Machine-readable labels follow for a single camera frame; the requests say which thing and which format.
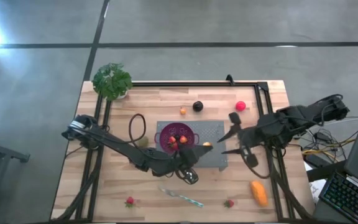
potted plant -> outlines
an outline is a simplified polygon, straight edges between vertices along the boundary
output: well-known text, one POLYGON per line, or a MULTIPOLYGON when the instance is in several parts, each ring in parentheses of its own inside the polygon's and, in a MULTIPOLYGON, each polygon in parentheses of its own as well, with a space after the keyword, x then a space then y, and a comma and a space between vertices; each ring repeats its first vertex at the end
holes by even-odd
POLYGON ((122 99, 132 88, 132 77, 122 70, 120 63, 108 63, 99 68, 93 77, 93 90, 107 100, 122 99))

wooden table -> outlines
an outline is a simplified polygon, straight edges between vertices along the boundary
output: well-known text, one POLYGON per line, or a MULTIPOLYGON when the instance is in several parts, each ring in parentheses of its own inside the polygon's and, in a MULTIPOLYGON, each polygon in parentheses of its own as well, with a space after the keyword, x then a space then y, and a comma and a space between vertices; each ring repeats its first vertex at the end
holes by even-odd
MULTIPOLYGON (((288 106, 284 82, 268 81, 268 85, 273 110, 288 106)), ((96 99, 97 95, 93 91, 92 84, 84 82, 76 113, 92 116, 96 99)), ((142 113, 145 116, 146 136, 150 140, 156 133, 157 121, 219 120, 224 121, 225 132, 227 132, 231 125, 227 115, 234 111, 234 105, 239 100, 247 105, 247 109, 239 113, 242 127, 255 125, 259 114, 253 88, 135 87, 129 91, 125 99, 113 102, 109 117, 110 132, 121 139, 129 139, 128 122, 136 113, 142 113), (195 113, 191 109, 192 104, 198 100, 204 104, 204 110, 201 113, 195 113), (181 107, 187 109, 186 115, 180 114, 181 107)), ((134 121, 132 131, 134 136, 141 134, 140 120, 134 121)), ((79 142, 71 142, 68 152, 76 149, 78 145, 79 142)), ((236 146, 238 147, 238 143, 235 137, 226 141, 228 150, 236 146)), ((268 169, 264 149, 255 147, 252 150, 259 160, 256 170, 261 174, 266 174, 268 169)), ((52 218, 59 216, 78 193, 85 154, 86 150, 82 149, 66 159, 52 218)), ((222 172, 212 168, 195 169, 200 180, 194 185, 188 185, 176 176, 170 179, 157 178, 153 177, 150 171, 141 172, 130 165, 126 157, 105 148, 93 220, 94 222, 276 221, 270 179, 260 180, 265 185, 269 199, 269 206, 261 208, 253 199, 249 186, 250 181, 257 180, 258 177, 246 167, 240 156, 230 154, 227 159, 228 167, 222 172), (165 195, 158 189, 160 184, 203 203, 204 208, 165 195), (136 206, 131 209, 124 205, 129 196, 134 197, 136 203, 136 206), (227 199, 232 199, 235 206, 230 209, 224 208, 223 203, 227 199)), ((312 213, 314 203, 300 150, 297 147, 288 147, 284 161, 291 190, 307 211, 312 213)), ((282 192, 280 198, 286 216, 287 208, 282 192)))

black keyboard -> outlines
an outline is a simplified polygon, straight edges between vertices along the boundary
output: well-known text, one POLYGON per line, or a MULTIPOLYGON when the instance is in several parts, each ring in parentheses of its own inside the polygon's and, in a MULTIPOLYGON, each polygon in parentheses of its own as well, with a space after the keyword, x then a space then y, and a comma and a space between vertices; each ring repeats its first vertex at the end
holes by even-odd
POLYGON ((358 186, 335 173, 321 191, 320 199, 358 223, 358 186))

gray floor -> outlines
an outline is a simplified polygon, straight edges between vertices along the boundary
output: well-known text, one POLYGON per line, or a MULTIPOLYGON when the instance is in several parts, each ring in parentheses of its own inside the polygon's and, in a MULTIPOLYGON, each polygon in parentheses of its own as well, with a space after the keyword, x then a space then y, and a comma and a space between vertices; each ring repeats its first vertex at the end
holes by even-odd
MULTIPOLYGON (((92 43, 103 0, 0 1, 2 44, 92 43)), ((100 42, 358 41, 358 0, 111 0, 100 42)), ((90 49, 0 49, 0 145, 12 162, 0 223, 49 218, 90 49)), ((358 47, 99 49, 134 80, 282 79, 291 104, 344 95, 358 116, 358 47)), ((327 126, 338 139, 358 121, 327 126)))

